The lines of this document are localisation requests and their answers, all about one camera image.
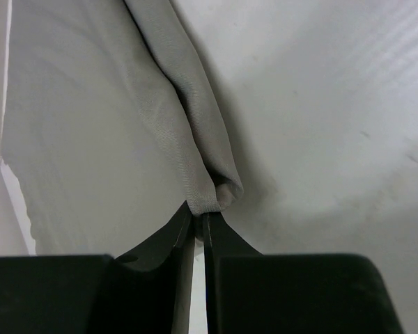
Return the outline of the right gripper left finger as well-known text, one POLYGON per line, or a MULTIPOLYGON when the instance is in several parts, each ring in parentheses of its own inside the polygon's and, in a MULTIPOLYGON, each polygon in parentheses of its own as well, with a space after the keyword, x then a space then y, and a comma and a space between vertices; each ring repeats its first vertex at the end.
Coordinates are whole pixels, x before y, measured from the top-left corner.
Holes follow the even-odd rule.
POLYGON ((0 257, 0 333, 187 333, 193 253, 181 205, 118 257, 0 257))

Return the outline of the grey cloth placemat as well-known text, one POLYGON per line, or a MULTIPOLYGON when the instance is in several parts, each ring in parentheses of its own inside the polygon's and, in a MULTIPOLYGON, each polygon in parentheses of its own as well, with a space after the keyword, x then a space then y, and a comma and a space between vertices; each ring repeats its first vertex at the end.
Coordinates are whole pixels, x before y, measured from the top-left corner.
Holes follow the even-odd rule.
POLYGON ((182 203, 201 215, 243 193, 169 1, 14 1, 2 157, 38 255, 120 255, 182 203))

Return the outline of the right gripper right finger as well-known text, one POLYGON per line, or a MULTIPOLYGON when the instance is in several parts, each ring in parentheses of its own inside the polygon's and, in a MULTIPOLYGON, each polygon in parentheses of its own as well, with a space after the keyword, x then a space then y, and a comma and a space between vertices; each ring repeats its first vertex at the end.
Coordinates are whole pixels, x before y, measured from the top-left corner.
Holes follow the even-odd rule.
POLYGON ((264 255, 220 213, 202 235, 210 333, 402 333, 382 276, 355 254, 264 255))

